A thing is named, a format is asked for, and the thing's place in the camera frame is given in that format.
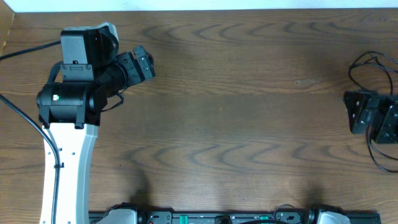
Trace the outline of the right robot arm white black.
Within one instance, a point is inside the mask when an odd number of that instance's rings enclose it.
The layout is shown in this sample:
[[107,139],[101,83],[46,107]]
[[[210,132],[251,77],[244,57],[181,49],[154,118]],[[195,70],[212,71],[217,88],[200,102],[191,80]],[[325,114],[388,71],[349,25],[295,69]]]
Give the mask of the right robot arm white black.
[[[369,155],[375,165],[389,173],[397,173],[377,162],[374,153],[396,161],[397,158],[376,149],[375,144],[397,143],[397,95],[380,95],[376,91],[346,91],[343,95],[352,134],[364,134]],[[314,206],[303,221],[316,224],[355,224],[381,222],[376,213],[346,213],[340,208]]]

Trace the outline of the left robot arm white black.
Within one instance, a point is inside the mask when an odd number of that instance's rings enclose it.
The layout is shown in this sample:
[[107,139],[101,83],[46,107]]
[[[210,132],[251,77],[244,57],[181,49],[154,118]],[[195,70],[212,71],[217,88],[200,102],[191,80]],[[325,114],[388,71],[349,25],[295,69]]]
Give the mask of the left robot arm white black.
[[60,34],[63,59],[37,95],[45,137],[41,223],[88,223],[90,167],[108,99],[155,77],[142,46],[119,51],[115,26],[69,27]]

